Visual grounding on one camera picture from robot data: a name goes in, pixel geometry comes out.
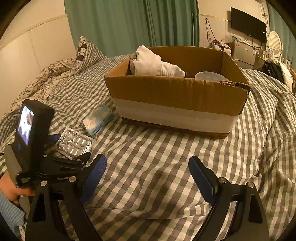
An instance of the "plastic container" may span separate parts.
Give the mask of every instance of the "plastic container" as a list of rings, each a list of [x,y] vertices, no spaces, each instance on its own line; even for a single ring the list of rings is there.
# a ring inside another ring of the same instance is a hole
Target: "plastic container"
[[[196,80],[228,81],[228,79],[226,79],[224,76],[209,71],[199,72],[194,76],[194,78]]]

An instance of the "metal screw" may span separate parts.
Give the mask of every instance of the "metal screw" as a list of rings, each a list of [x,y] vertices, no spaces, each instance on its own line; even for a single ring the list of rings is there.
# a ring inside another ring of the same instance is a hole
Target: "metal screw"
[[[255,184],[252,183],[252,182],[248,182],[248,186],[249,186],[250,188],[253,188],[253,187],[255,186]]]
[[[40,185],[43,186],[43,187],[46,186],[46,185],[47,185],[47,181],[42,181],[42,182],[40,183]]]
[[[224,177],[219,177],[218,180],[219,180],[220,183],[226,183],[227,182],[226,178],[224,178]]]
[[[68,180],[69,180],[69,182],[74,182],[74,181],[76,181],[76,179],[77,178],[75,176],[71,176],[71,177],[69,177]]]

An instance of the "cardboard box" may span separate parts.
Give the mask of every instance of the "cardboard box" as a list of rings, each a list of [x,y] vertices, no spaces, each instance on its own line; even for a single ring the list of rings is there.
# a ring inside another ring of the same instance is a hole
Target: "cardboard box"
[[[231,57],[220,50],[162,46],[149,48],[178,65],[186,78],[132,76],[129,58],[104,76],[119,115],[131,123],[225,138],[248,98],[250,85]],[[211,71],[229,81],[195,80]]]

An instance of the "checkered bedsheet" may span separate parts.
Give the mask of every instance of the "checkered bedsheet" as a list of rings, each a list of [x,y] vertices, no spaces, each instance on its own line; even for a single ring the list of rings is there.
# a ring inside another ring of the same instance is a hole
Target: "checkered bedsheet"
[[[296,208],[296,97],[267,75],[242,69],[252,90],[226,139],[148,129],[122,123],[103,76],[127,56],[99,61],[60,82],[47,101],[55,109],[51,133],[66,126],[87,134],[82,120],[105,103],[116,119],[96,135],[92,158],[107,157],[107,170],[85,206],[103,240],[191,240],[210,206],[188,170],[188,159],[203,164],[231,183],[255,183],[266,210],[271,240],[287,227]],[[11,143],[9,134],[0,150]],[[5,162],[0,159],[0,170]],[[62,205],[72,238],[74,229]],[[230,225],[229,208],[218,240]]]

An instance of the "tissue packet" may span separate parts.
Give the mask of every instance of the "tissue packet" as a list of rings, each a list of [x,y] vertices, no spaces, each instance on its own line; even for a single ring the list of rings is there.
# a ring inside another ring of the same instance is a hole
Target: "tissue packet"
[[[113,112],[105,104],[101,104],[99,108],[95,109],[82,122],[87,132],[93,136],[113,118]]]
[[[73,159],[86,152],[90,152],[95,139],[80,134],[73,129],[66,127],[54,149],[67,158]]]

